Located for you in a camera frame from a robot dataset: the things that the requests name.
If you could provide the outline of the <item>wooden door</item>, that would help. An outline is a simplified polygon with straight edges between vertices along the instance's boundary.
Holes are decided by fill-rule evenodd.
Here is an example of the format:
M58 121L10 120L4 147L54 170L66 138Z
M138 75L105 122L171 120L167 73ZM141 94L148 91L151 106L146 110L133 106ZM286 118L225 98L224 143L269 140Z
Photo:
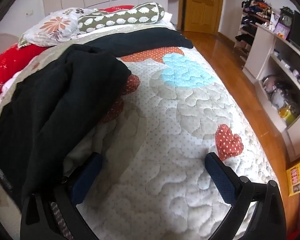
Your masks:
M186 0L184 30L216 34L222 6L223 0Z

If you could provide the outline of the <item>pink headboard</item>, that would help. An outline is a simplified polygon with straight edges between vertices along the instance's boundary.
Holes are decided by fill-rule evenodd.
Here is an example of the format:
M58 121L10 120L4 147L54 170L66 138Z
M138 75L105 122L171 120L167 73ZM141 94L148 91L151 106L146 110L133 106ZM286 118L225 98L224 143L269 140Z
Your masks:
M17 43L19 38L15 35L1 33L0 34L0 54Z

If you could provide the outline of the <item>floral white pillow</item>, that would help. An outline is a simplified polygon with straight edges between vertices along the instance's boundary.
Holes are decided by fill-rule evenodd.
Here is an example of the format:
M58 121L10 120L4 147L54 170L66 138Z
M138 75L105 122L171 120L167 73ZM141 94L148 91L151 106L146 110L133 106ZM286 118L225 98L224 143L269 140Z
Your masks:
M31 44L50 47L67 42L83 33L79 30L78 19L96 11L96 9L68 8L52 12L21 35L18 48Z

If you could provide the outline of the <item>green hedgehog bolster pillow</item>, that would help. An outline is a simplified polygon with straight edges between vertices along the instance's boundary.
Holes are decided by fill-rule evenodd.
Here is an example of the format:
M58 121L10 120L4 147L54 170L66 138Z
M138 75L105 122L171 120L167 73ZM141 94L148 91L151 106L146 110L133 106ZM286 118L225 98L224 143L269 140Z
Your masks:
M94 10L78 19L78 31L89 33L97 29L127 24L155 24L164 17L165 9L156 2L147 2L114 12Z

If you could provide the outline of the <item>yellow printed box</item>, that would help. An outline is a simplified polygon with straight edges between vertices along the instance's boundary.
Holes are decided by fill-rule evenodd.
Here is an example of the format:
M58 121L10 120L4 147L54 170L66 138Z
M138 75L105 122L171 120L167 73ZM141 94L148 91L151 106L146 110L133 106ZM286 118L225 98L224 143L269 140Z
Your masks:
M300 161L286 171L289 196L300 194Z

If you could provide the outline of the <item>black table clock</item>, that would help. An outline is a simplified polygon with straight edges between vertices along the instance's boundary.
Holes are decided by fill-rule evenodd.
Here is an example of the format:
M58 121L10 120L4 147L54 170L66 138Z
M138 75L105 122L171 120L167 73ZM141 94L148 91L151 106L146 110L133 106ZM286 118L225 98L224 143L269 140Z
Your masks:
M289 7L282 7L280 9L279 23L290 28L293 22L294 11Z

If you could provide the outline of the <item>shoe rack with shoes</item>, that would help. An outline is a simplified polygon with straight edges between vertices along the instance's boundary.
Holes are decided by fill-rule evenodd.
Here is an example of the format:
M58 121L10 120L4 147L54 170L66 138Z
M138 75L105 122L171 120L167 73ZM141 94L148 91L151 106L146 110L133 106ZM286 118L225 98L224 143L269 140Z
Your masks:
M234 50L246 62L256 36L257 25L270 22L272 7L265 0L245 0L241 7L242 15L238 34L235 36Z

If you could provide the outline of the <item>heart pattern quilt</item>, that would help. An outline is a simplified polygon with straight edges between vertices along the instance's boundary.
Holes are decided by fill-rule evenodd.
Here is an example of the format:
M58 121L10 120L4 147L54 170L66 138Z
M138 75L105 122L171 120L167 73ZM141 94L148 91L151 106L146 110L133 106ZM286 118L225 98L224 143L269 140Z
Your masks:
M0 115L17 84L69 46L151 28L164 27L102 31L45 50L4 85ZM66 156L59 181L99 153L102 169L77 205L98 239L210 239L231 205L205 168L207 154L215 153L238 177L277 183L252 127L194 46L146 50L120 61L131 71L123 92ZM21 239L22 210L0 183L0 239Z

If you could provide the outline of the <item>red happy blanket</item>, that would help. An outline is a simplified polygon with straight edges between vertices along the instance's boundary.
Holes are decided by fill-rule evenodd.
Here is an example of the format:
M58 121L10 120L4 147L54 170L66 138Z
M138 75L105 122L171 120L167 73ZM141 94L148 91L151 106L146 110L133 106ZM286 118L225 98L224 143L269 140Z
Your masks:
M40 47L34 44L18 48L14 44L0 54L0 94L3 85L13 77L16 72L24 69L29 62L49 47Z

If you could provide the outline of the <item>purple small clock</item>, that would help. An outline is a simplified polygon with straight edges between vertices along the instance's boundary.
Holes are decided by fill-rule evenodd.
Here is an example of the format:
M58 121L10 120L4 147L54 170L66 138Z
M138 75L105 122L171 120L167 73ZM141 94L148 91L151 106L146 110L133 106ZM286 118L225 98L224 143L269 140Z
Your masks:
M289 32L290 27L287 27L282 23L278 23L274 29L274 33L284 40L288 37Z

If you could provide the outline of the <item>black pants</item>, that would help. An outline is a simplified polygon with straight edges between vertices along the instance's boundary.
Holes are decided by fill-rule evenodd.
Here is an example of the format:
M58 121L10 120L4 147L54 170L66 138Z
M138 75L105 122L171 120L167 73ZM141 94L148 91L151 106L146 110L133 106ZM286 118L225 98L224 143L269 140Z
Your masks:
M164 47L193 44L167 28L111 34L69 46L17 84L0 115L0 183L17 207L55 188L66 156L113 107L131 75L120 58Z

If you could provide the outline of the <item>white shelf unit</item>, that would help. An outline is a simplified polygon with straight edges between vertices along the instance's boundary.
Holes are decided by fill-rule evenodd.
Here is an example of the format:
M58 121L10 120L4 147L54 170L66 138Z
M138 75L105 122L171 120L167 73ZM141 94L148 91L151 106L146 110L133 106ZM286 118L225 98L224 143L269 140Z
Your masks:
M290 161L300 158L300 51L264 26L256 26L243 73L256 88L281 133Z

